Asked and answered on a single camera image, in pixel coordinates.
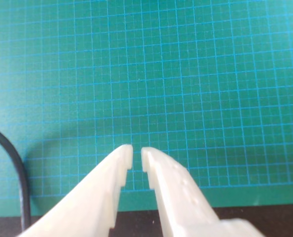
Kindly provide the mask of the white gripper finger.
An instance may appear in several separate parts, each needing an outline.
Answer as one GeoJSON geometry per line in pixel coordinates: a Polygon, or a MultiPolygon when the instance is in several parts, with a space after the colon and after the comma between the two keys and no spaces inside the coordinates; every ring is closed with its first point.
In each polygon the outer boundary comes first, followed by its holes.
{"type": "Polygon", "coordinates": [[[188,170],[169,155],[152,147],[143,147],[141,155],[149,187],[155,191],[163,236],[263,236],[247,220],[221,220],[188,170]]]}
{"type": "Polygon", "coordinates": [[[107,237],[132,160],[132,145],[116,148],[21,236],[107,237]]]}

